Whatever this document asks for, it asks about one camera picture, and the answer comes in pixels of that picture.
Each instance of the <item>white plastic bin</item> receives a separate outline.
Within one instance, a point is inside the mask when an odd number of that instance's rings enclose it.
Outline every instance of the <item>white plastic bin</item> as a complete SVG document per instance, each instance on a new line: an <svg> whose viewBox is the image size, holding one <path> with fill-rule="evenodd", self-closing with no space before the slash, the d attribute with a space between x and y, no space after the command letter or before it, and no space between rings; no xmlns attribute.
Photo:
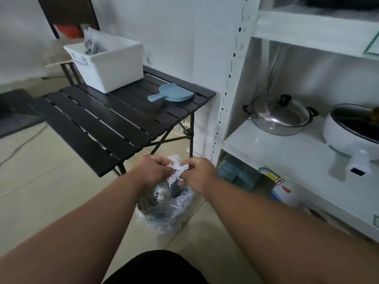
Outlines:
<svg viewBox="0 0 379 284"><path fill-rule="evenodd" d="M95 55L85 54L84 43L64 46L87 85L109 93L143 78L141 43L111 35L103 43L106 52Z"/></svg>

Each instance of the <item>table top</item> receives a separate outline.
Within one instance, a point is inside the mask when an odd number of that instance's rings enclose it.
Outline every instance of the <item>table top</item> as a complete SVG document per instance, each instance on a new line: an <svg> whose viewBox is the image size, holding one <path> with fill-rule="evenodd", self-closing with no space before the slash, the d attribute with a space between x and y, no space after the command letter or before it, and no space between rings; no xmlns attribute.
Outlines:
<svg viewBox="0 0 379 284"><path fill-rule="evenodd" d="M195 95L183 102L149 102L174 82ZM215 92L144 66L144 78L103 94L82 84L35 99L31 106L98 175L132 157L205 105Z"/></svg>

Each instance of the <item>saucepan lid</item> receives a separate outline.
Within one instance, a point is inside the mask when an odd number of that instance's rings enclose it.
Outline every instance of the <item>saucepan lid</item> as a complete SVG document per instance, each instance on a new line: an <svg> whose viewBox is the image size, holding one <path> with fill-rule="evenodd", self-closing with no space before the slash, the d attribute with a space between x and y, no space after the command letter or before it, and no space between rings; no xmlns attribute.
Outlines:
<svg viewBox="0 0 379 284"><path fill-rule="evenodd" d="M340 104L332 108L330 116L349 132L379 143L379 107Z"/></svg>
<svg viewBox="0 0 379 284"><path fill-rule="evenodd" d="M318 115L315 109L304 107L290 95L261 96L253 101L253 109L267 121L290 127L303 126Z"/></svg>

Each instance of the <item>person's left hand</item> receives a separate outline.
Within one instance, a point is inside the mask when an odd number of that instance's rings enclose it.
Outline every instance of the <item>person's left hand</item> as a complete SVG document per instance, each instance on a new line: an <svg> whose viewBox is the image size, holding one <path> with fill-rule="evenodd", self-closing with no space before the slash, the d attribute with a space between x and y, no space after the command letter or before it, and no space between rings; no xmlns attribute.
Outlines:
<svg viewBox="0 0 379 284"><path fill-rule="evenodd" d="M141 189L140 193L144 194L175 172L167 166L172 163L167 157L147 154L142 156L138 164L125 175L132 177L136 186Z"/></svg>

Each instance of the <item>shelf board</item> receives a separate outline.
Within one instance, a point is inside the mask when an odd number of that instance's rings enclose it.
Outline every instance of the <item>shelf board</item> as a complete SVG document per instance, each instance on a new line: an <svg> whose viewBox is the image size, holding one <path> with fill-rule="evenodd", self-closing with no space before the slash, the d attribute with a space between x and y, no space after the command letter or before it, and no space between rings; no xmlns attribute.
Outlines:
<svg viewBox="0 0 379 284"><path fill-rule="evenodd" d="M253 37L356 57L379 31L379 11L318 9L289 5L259 10Z"/></svg>
<svg viewBox="0 0 379 284"><path fill-rule="evenodd" d="M379 166L372 164L370 176L347 173L349 158L325 144L324 123L316 117L301 133L283 137L248 119L222 142L222 149L301 186L314 204L379 242L379 228L372 224L373 215L379 215Z"/></svg>

